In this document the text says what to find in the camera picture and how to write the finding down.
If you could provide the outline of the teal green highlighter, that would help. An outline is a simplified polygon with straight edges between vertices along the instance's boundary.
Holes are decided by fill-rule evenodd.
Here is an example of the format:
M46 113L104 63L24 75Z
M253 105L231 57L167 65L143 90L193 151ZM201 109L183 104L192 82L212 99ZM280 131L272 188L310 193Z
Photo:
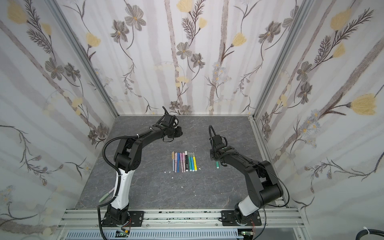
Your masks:
M190 154L190 152L188 152L188 164L189 164L189 171L192 172L193 171L193 163L191 161L191 154Z

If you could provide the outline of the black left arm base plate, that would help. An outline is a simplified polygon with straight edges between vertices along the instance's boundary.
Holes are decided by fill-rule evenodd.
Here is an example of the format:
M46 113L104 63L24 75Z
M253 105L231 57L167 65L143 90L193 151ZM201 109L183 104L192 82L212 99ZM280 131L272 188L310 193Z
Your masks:
M144 211L122 211L106 213L102 219L102 227L141 227Z

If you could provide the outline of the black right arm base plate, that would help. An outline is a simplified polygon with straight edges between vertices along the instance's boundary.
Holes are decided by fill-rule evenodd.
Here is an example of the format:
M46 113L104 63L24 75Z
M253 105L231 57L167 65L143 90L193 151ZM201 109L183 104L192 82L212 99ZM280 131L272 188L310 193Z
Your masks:
M261 226L262 221L258 211L244 216L240 210L221 211L221 217L219 221L222 222L223 226Z

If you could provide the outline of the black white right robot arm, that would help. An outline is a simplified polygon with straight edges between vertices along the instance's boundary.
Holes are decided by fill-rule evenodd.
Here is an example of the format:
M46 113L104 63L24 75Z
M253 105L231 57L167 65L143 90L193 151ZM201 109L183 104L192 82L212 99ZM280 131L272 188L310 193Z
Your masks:
M253 161L228 145L225 138L210 138L211 159L232 166L244 175L248 195L235 205L235 220L245 224L254 213L284 195L284 189L270 162Z

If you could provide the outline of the light blue highlighter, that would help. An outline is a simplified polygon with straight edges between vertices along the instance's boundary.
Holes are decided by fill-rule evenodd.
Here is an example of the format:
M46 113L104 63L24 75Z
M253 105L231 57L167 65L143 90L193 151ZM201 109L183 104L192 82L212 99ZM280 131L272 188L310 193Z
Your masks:
M190 157L190 168L191 168L191 171L194 172L195 171L195 163L194 163L193 153L190 153L189 157Z

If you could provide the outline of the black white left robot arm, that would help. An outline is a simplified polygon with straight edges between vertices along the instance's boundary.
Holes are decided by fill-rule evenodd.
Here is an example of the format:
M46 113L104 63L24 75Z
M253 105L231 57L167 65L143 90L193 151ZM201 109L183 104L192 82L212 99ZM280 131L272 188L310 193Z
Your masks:
M156 140L175 139L182 136L182 128L178 126L176 116L165 113L154 125L143 133L134 136L121 136L108 141L102 150L104 161L112 167L116 174L114 194L111 200L97 207L99 224L102 227L123 227L131 223L129 213L129 193L135 170L142 161L144 147ZM119 141L113 163L107 156L107 147Z

